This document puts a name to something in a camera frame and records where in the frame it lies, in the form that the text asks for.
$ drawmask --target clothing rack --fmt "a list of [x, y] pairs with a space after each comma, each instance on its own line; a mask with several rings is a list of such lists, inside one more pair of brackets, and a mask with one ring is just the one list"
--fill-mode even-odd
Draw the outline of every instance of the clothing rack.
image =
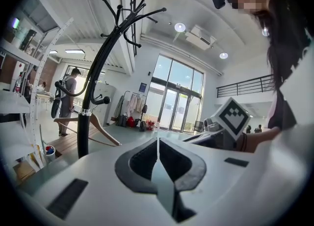
[[[122, 111], [123, 103], [124, 103], [124, 100], [125, 100], [125, 98], [126, 98], [126, 93], [127, 93], [127, 92], [131, 93], [129, 90], [126, 90], [126, 91], [124, 92], [124, 94], [123, 94], [123, 100], [122, 100], [122, 104], [121, 104], [121, 109], [120, 109], [119, 116], [121, 115], [121, 111]], [[145, 95], [141, 95], [141, 94], [136, 93], [136, 92], [132, 92], [132, 94], [136, 94], [136, 95], [139, 95], [139, 96], [145, 97], [145, 105], [146, 105], [147, 96], [145, 96]]]

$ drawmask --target fluorescent light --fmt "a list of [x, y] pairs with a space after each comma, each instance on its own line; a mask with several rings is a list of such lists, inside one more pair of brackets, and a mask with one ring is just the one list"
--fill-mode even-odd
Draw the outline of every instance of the fluorescent light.
[[221, 59], [226, 59], [226, 58], [228, 58], [228, 54], [225, 53], [225, 52], [222, 52], [222, 53], [219, 55], [219, 57], [220, 57]]
[[70, 54], [85, 54], [83, 50], [65, 50], [65, 52]]
[[13, 23], [12, 23], [12, 28], [17, 29], [17, 28], [18, 28], [19, 23], [20, 23], [20, 20], [19, 20], [19, 19], [17, 19], [17, 18], [14, 18]]
[[175, 25], [175, 30], [177, 32], [183, 32], [183, 31], [185, 31], [185, 25], [183, 23], [177, 23]]

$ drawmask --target red bag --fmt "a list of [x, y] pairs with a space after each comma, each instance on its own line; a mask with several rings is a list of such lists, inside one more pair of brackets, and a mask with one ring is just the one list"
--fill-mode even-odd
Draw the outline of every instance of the red bag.
[[128, 120], [127, 120], [127, 126], [135, 127], [135, 120], [133, 119], [132, 116], [128, 118]]

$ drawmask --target air conditioner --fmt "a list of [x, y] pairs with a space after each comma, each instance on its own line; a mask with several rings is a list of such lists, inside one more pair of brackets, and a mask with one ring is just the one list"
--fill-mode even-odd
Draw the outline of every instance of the air conditioner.
[[206, 36], [202, 28], [195, 25], [191, 32], [186, 32], [186, 41], [201, 48], [203, 51], [207, 50], [212, 43], [216, 41], [213, 36]]

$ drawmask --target black railing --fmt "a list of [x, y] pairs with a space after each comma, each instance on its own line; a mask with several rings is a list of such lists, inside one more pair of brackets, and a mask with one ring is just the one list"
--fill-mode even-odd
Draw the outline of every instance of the black railing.
[[270, 90], [274, 90], [273, 76], [267, 75], [231, 85], [217, 87], [217, 98], [265, 92]]

